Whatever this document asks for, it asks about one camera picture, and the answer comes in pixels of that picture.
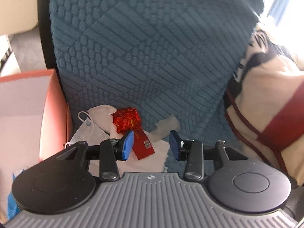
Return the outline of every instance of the blue curtain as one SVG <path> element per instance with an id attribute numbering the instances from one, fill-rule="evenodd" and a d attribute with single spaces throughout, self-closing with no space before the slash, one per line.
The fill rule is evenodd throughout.
<path id="1" fill-rule="evenodd" d="M 274 18 L 276 26 L 281 22 L 289 1 L 290 0 L 275 0 L 273 2 L 268 15 Z"/>

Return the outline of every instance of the qr code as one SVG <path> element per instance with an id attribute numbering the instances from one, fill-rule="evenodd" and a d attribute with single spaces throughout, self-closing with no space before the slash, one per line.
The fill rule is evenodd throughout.
<path id="1" fill-rule="evenodd" d="M 143 143 L 145 143 L 145 147 L 146 147 L 146 149 L 148 149 L 148 148 L 150 148 L 150 147 L 151 147 L 151 143 L 150 143 L 150 141 L 145 140 Z"/>

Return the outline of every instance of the beige cushion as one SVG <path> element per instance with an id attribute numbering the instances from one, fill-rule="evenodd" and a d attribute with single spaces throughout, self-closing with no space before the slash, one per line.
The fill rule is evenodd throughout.
<path id="1" fill-rule="evenodd" d="M 31 30 L 38 23 L 37 0 L 0 0 L 0 35 Z"/>

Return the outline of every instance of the gray floor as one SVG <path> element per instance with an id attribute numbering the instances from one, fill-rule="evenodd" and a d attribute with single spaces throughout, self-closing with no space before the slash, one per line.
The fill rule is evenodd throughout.
<path id="1" fill-rule="evenodd" d="M 46 68 L 38 27 L 10 38 L 21 72 Z"/>

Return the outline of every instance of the blue plastic bag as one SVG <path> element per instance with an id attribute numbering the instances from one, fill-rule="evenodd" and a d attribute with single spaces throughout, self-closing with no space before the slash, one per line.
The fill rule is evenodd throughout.
<path id="1" fill-rule="evenodd" d="M 15 174 L 13 173 L 13 181 L 16 179 Z M 16 214 L 20 212 L 19 207 L 13 197 L 12 192 L 10 192 L 9 196 L 7 197 L 7 218 L 10 220 L 15 217 Z"/>

